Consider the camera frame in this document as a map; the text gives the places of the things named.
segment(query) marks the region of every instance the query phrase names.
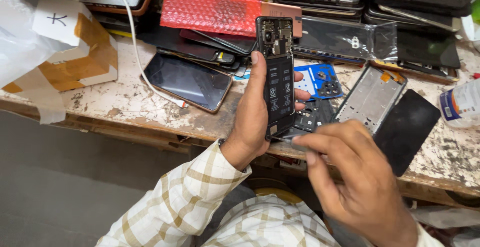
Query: bubble wrap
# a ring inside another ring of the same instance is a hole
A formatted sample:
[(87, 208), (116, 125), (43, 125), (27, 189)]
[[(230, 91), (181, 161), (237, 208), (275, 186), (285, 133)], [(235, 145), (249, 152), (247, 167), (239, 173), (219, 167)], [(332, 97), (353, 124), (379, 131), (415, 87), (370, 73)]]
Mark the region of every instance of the bubble wrap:
[(163, 0), (160, 25), (255, 37), (260, 0)]

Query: finger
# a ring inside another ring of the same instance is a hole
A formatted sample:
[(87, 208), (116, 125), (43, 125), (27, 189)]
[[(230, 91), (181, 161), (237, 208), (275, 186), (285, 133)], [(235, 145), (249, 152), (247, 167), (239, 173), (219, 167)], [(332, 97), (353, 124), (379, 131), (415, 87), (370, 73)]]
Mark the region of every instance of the finger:
[(320, 204), (325, 213), (335, 217), (339, 211), (341, 203), (340, 194), (333, 179), (328, 173), (327, 164), (320, 158), (317, 152), (307, 152), (305, 155), (308, 164), (308, 178), (320, 200)]
[(295, 103), (295, 111), (300, 111), (305, 109), (305, 104), (301, 102), (296, 102)]
[(333, 136), (342, 140), (362, 160), (378, 158), (372, 136), (359, 121), (346, 121), (317, 128), (317, 133)]
[(308, 101), (311, 97), (311, 94), (306, 92), (305, 90), (301, 90), (296, 88), (295, 89), (295, 98), (297, 100)]
[(330, 161), (338, 167), (345, 183), (355, 182), (362, 163), (342, 140), (324, 134), (309, 133), (293, 138), (293, 143), (328, 155)]
[(302, 81), (302, 79), (303, 79), (303, 73), (293, 72), (293, 81), (294, 82)]
[(267, 78), (267, 64), (265, 58), (259, 51), (253, 51), (251, 54), (251, 63), (252, 68), (245, 93), (256, 92), (258, 94), (263, 94), (265, 80)]

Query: wooden workbench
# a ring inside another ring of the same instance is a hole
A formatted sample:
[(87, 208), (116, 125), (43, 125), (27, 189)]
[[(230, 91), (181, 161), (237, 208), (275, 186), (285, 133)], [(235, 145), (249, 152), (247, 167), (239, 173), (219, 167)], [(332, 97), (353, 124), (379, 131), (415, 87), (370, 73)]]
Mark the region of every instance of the wooden workbench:
[[(131, 39), (119, 36), (116, 36), (116, 39), (118, 79), (62, 92), (68, 114), (66, 121), (60, 125), (179, 151), (187, 150), (191, 144), (208, 146), (209, 141), (228, 135), (237, 102), (243, 94), (247, 80), (234, 82), (217, 114), (210, 114), (193, 106), (181, 109), (157, 96), (140, 82)], [(480, 55), (468, 43), (459, 43), (457, 49), (462, 60), (459, 82), (462, 84), (471, 80), (473, 72), (480, 72)], [(143, 66), (146, 66), (155, 51), (155, 47), (139, 41)], [(314, 63), (316, 62), (295, 60), (296, 66)], [(358, 66), (336, 65), (335, 71), (346, 96), (362, 70)], [(409, 81), (405, 90), (417, 91), (434, 105), (437, 105), (437, 98), (442, 92), (453, 87), (408, 75), (407, 77)], [(337, 107), (342, 100), (343, 98), (338, 98), (332, 103)], [(37, 110), (30, 101), (1, 90), (0, 109), (38, 119)], [(182, 143), (179, 142), (182, 137), (177, 135), (191, 138)], [(455, 203), (448, 201), (448, 198), (436, 199), (432, 196), (438, 196), (439, 190), (480, 196), (479, 145), (479, 128), (452, 129), (440, 119), (407, 172), (399, 178), (402, 193), (452, 205)], [(303, 158), (302, 152), (285, 144), (275, 144), (270, 147), (269, 152)], [(337, 173), (334, 167), (331, 167), (331, 172)]]

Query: worn table surface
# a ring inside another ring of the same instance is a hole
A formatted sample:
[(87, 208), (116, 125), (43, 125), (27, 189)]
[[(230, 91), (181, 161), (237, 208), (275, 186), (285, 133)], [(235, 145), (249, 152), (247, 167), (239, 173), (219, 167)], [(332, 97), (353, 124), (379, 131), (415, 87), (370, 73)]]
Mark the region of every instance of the worn table surface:
[[(68, 113), (206, 140), (228, 135), (247, 80), (234, 82), (217, 114), (193, 106), (181, 109), (140, 82), (131, 39), (118, 36), (116, 39), (119, 52), (118, 79), (62, 92)], [(138, 48), (141, 63), (146, 66), (156, 49), (141, 41)], [(480, 54), (468, 43), (458, 43), (457, 49), (462, 60), (459, 84), (463, 84), (471, 80), (473, 72), (480, 72)], [(315, 63), (295, 60), (295, 66)], [(334, 68), (346, 96), (362, 70), (350, 65), (335, 65)], [(454, 87), (407, 77), (409, 81), (405, 90), (417, 91), (436, 106), (438, 96)], [(343, 98), (333, 100), (332, 104), (337, 107)], [(2, 90), (0, 100), (32, 105), (27, 99)], [(269, 150), (284, 156), (303, 158), (301, 152), (281, 143), (272, 145)], [(452, 129), (440, 119), (401, 180), (480, 196), (480, 129)]]

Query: wrist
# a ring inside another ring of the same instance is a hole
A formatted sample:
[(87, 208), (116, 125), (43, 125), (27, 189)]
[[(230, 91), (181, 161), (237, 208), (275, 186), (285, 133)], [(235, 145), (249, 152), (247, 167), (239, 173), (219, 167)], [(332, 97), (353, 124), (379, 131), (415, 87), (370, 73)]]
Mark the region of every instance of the wrist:
[(245, 167), (256, 157), (254, 152), (242, 141), (235, 139), (235, 134), (231, 133), (225, 142), (220, 145), (220, 151), (225, 159), (238, 171), (243, 171)]
[(419, 237), (417, 222), (406, 209), (399, 214), (399, 219), (394, 227), (396, 227), (395, 231), (392, 231), (390, 238), (385, 239), (382, 244), (377, 244), (379, 247), (417, 246)]

